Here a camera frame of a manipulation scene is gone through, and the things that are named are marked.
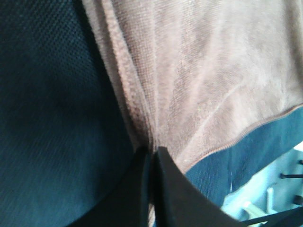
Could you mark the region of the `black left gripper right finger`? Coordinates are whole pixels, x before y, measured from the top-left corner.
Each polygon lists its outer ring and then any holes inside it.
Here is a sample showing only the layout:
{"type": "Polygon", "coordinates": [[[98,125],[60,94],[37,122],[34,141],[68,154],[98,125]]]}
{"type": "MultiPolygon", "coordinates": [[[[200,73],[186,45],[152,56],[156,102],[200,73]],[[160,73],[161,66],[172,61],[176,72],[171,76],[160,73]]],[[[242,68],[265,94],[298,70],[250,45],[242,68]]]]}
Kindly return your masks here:
{"type": "Polygon", "coordinates": [[[242,227],[203,196],[181,173],[167,148],[153,158],[153,200],[158,227],[242,227]]]}

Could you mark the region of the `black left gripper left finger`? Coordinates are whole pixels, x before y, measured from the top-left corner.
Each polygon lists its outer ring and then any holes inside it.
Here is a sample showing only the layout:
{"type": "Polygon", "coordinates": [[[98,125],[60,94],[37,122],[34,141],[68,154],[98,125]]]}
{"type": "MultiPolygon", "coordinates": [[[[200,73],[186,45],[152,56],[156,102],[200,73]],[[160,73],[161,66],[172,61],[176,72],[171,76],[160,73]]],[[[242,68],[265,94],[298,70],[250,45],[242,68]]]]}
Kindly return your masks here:
{"type": "Polygon", "coordinates": [[[115,188],[94,208],[69,226],[148,226],[150,158],[146,147],[138,148],[129,168],[115,188]]]}

